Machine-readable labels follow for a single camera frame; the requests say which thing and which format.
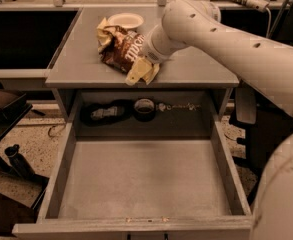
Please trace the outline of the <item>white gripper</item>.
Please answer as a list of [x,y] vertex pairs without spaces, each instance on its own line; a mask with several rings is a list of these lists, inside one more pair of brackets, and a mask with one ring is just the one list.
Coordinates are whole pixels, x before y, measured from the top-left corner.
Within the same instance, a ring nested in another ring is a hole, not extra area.
[[150,84],[160,70],[160,63],[167,61],[176,51],[187,48],[188,45],[171,40],[161,24],[156,25],[145,37],[141,54],[128,72],[125,82],[135,85],[140,79]]

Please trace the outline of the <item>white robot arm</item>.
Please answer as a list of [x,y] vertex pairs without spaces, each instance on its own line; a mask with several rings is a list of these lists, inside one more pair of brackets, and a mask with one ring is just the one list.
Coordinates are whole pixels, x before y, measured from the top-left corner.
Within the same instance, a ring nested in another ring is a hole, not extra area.
[[[147,35],[143,57],[126,83],[135,84],[176,51],[196,47],[293,117],[293,47],[220,23],[209,2],[175,0]],[[271,155],[261,177],[250,240],[293,240],[293,134]]]

